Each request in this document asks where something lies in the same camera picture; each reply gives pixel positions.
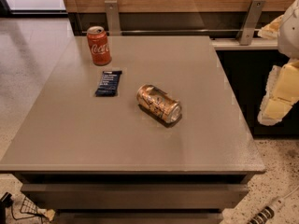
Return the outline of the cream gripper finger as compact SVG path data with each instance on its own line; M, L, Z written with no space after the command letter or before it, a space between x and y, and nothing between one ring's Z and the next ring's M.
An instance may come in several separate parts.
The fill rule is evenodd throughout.
M262 125L272 126L281 122L299 101L299 61L291 61L282 67L274 65L265 91L258 121Z
M277 39L283 16L280 15L258 31L258 37L264 39Z

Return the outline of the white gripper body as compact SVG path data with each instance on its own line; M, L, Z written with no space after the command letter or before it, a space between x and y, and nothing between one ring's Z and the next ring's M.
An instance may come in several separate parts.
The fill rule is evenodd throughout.
M295 0L282 17L278 50L291 59L299 59L299 0Z

